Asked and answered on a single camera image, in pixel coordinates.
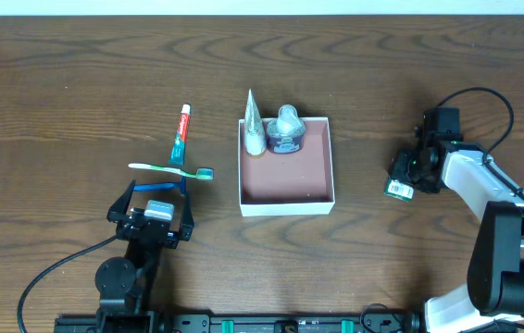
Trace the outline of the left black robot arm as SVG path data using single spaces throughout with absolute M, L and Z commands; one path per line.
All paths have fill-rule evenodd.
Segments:
M 135 192 L 175 189 L 183 199 L 177 230 L 171 228 L 175 213 L 172 203 L 150 200 L 144 208 L 129 208 Z M 128 247 L 124 256 L 106 260 L 96 271 L 100 311 L 108 315 L 139 314 L 148 304 L 149 288 L 155 279 L 161 252 L 176 249 L 180 242 L 192 236 L 194 221 L 186 178 L 151 184 L 133 181 L 109 207 L 106 219 L 117 225 L 117 238 L 126 241 Z

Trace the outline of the white Pantene tube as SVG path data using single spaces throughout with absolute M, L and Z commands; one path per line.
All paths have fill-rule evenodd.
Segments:
M 252 156 L 262 155 L 267 148 L 266 131 L 252 89 L 248 91 L 244 113 L 243 145 Z

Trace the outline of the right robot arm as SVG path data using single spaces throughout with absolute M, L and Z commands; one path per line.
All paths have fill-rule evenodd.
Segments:
M 524 329 L 524 190 L 477 144 L 423 143 L 393 159 L 385 193 L 455 192 L 480 221 L 464 285 L 423 305 L 425 332 Z

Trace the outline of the green white soap packet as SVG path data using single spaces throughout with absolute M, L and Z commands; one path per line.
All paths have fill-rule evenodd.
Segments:
M 384 194 L 401 201 L 410 202 L 414 198 L 414 188 L 398 179 L 388 178 Z

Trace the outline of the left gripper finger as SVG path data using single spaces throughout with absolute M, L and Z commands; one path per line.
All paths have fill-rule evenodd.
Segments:
M 112 223 L 126 223 L 130 220 L 127 215 L 131 197 L 134 192 L 136 181 L 132 180 L 127 189 L 118 197 L 118 199 L 109 207 L 106 219 Z
M 193 234 L 194 220 L 191 207 L 190 194 L 186 193 L 184 196 L 184 206 L 182 208 L 181 223 L 180 223 L 180 240 L 188 241 Z

